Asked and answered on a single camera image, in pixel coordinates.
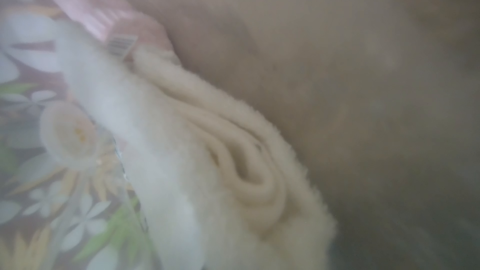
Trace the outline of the white towel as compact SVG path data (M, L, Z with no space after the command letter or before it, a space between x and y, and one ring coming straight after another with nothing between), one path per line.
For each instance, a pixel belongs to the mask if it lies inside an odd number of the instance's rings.
M126 63L58 21L79 104L126 143L122 163L165 270L327 270L336 221L291 146L242 101L186 70L166 40Z

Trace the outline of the pink towel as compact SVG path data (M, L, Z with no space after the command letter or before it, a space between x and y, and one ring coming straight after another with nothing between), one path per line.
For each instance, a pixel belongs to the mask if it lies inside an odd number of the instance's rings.
M173 53L164 27L126 0L53 0L73 21L103 42L108 51L126 59L139 45Z

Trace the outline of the clear plastic vacuum bag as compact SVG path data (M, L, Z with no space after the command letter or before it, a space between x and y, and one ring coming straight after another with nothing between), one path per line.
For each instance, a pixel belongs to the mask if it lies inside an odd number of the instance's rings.
M51 0L1 0L1 268L158 270L120 145L82 111Z

